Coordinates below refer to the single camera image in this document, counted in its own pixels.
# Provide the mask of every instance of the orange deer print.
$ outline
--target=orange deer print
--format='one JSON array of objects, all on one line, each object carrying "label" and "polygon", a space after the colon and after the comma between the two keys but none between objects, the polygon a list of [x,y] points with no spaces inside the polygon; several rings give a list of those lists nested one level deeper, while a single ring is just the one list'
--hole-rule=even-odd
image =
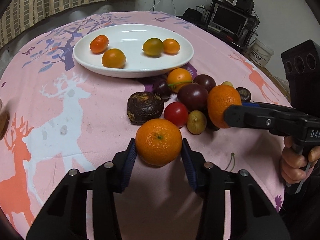
[{"label": "orange deer print", "polygon": [[1,208],[4,214],[9,216],[9,221],[14,227],[12,212],[17,214],[23,212],[30,226],[35,219],[30,210],[30,199],[27,192],[27,176],[23,167],[23,161],[29,161],[31,154],[27,149],[27,145],[22,141],[22,138],[26,137],[32,129],[33,127],[28,128],[28,121],[26,123],[23,120],[23,116],[21,117],[20,126],[17,127],[15,114],[11,125],[11,140],[7,139],[9,131],[4,136],[5,144],[13,154],[16,173],[11,178],[0,182],[0,203],[2,204]]},{"label": "orange deer print", "polygon": [[278,94],[272,87],[269,86],[269,84],[267,84],[267,82],[265,82],[265,80],[262,78],[262,76],[259,74],[259,72],[254,69],[254,66],[252,66],[249,62],[247,62],[246,58],[244,58],[242,56],[239,56],[239,55],[237,55],[235,53],[234,53],[234,56],[229,55],[229,57],[231,59],[235,59],[235,60],[241,61],[251,71],[251,74],[249,75],[249,79],[253,84],[255,84],[259,88],[259,90],[261,91],[261,94],[265,98],[265,100],[270,101],[273,104],[278,105],[279,104],[278,102],[272,101],[267,96],[267,94],[263,91],[263,86],[265,86],[271,92],[271,94],[274,95],[274,97],[277,100],[278,100],[278,98],[276,97],[276,95],[274,93],[276,93],[278,96],[280,96],[280,94]]}]

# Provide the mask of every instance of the deer print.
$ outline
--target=deer print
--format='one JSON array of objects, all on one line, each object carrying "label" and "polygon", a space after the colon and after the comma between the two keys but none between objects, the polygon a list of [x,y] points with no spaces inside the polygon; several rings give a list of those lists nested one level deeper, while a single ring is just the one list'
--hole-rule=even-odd
[{"label": "deer print", "polygon": [[[86,171],[94,170],[94,166],[84,157],[77,143],[81,134],[83,117],[83,110],[79,104],[79,99],[91,96],[90,93],[77,87],[77,84],[83,82],[85,82],[85,79],[81,75],[73,73],[72,78],[68,79],[63,73],[54,82],[54,86],[58,89],[56,94],[46,93],[46,85],[40,91],[47,98],[63,98],[62,113],[44,125],[33,129],[24,139],[31,153],[30,161],[24,163],[25,169],[28,171],[28,188],[41,205],[44,204],[44,201],[39,197],[33,183],[36,165],[40,161],[53,158],[57,154],[62,154],[66,173],[72,169],[73,159]],[[67,87],[63,89],[62,85],[64,83],[66,83]]]},{"label": "deer print", "polygon": [[235,60],[239,60],[241,61],[250,71],[251,74],[249,75],[249,79],[252,83],[254,83],[259,90],[261,91],[262,96],[265,98],[265,100],[272,102],[273,104],[278,105],[278,102],[272,101],[267,94],[264,92],[263,90],[263,86],[265,86],[270,92],[271,94],[274,95],[274,97],[279,100],[276,95],[274,93],[276,93],[278,96],[280,96],[280,94],[278,94],[272,87],[269,86],[269,84],[267,82],[265,82],[265,80],[262,78],[262,76],[259,74],[259,72],[256,70],[256,67],[253,66],[250,62],[248,62],[248,60],[242,56],[239,56],[237,54],[234,53],[233,55],[229,55],[229,57],[231,59],[235,59]]},{"label": "deer print", "polygon": [[17,127],[17,118],[16,114],[14,114],[10,131],[11,139],[8,140],[7,138],[9,131],[4,136],[5,145],[13,154],[15,175],[0,182],[0,203],[4,214],[9,216],[9,221],[14,227],[12,212],[16,214],[24,213],[29,226],[35,219],[30,210],[27,176],[23,167],[23,161],[29,161],[31,155],[26,144],[22,141],[24,137],[30,134],[32,129],[33,127],[28,128],[28,121],[26,123],[23,120],[23,116],[21,117],[20,126]]}]

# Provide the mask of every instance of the white deer print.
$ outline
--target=white deer print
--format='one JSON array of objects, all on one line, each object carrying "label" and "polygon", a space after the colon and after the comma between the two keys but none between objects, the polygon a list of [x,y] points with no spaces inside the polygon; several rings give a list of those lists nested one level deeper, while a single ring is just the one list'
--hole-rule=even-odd
[{"label": "white deer print", "polygon": [[72,160],[75,159],[86,171],[94,170],[94,166],[82,154],[77,140],[81,134],[81,123],[83,111],[79,104],[79,99],[89,98],[90,93],[77,87],[77,84],[85,82],[82,75],[75,75],[71,79],[63,73],[54,81],[54,86],[58,89],[56,94],[45,92],[45,86],[40,93],[47,98],[63,98],[63,111],[57,117],[49,120],[44,125],[33,129],[30,134],[23,139],[31,154],[29,162],[24,161],[23,165],[28,173],[28,189],[35,195],[38,202],[43,205],[44,201],[39,197],[33,177],[36,172],[36,165],[44,159],[53,158],[57,154],[62,154],[65,172],[72,169]]}]

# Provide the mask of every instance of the white bucket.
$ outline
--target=white bucket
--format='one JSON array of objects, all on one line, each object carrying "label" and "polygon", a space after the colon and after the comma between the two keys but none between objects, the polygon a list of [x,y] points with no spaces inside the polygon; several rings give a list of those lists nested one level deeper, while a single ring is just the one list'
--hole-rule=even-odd
[{"label": "white bucket", "polygon": [[264,67],[273,54],[272,49],[256,39],[251,48],[250,58],[259,66]]}]

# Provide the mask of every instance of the hand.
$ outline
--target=hand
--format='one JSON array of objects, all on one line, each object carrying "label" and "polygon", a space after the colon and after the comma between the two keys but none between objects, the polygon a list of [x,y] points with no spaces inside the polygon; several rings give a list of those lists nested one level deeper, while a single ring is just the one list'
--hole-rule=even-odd
[{"label": "hand", "polygon": [[284,138],[284,149],[281,158],[281,175],[284,180],[290,184],[299,183],[305,179],[306,173],[300,168],[312,162],[311,167],[315,166],[320,158],[320,146],[314,147],[308,155],[308,159],[302,155],[297,155],[291,148],[293,144],[292,137]]}]

